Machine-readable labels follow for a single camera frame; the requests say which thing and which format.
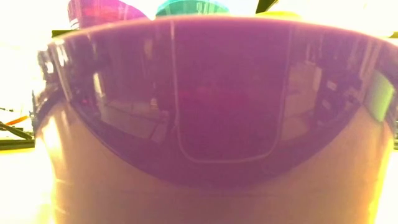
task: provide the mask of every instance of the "yellow object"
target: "yellow object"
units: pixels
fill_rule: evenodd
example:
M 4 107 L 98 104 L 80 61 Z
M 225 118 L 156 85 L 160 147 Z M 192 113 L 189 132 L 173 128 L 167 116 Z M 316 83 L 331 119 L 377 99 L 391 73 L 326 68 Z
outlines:
M 15 155 L 15 154 L 25 154 L 34 151 L 35 148 L 27 149 L 13 149 L 13 150 L 0 150 L 0 156 L 2 155 Z
M 294 12 L 288 11 L 272 11 L 257 13 L 256 17 L 270 17 L 276 19 L 302 20 L 302 17 Z

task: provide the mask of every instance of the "floor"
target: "floor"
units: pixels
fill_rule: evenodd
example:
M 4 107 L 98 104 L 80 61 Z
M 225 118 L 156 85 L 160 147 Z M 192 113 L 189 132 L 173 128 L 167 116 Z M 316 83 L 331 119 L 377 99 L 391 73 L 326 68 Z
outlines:
M 391 156 L 376 224 L 398 223 L 398 151 Z M 0 223 L 50 224 L 52 170 L 45 152 L 0 152 Z

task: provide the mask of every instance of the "purple bowl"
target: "purple bowl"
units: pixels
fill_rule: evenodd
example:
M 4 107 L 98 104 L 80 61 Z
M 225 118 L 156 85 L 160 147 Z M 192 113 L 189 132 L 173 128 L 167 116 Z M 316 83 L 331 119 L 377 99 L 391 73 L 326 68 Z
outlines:
M 397 56 L 375 37 L 264 18 L 64 35 L 39 59 L 59 78 L 35 102 L 55 217 L 371 222 L 393 145 Z

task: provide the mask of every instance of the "glossy surface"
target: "glossy surface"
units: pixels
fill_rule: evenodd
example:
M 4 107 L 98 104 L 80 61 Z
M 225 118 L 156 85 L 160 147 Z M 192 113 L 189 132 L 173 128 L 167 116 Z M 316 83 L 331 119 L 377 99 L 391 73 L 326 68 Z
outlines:
M 209 0 L 169 0 L 159 6 L 156 16 L 182 14 L 227 14 L 229 9 L 216 1 Z
M 390 43 L 173 17 L 76 32 L 48 52 L 64 95 L 36 111 L 36 135 L 61 223 L 374 220 L 396 118 Z
M 72 29 L 147 18 L 140 10 L 119 0 L 70 0 L 68 15 Z

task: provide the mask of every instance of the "green container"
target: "green container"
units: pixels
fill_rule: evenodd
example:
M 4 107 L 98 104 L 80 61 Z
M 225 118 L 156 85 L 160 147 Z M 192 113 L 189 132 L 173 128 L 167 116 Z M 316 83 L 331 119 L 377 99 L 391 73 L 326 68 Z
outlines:
M 156 17 L 184 14 L 228 14 L 229 9 L 215 1 L 169 0 L 160 5 Z

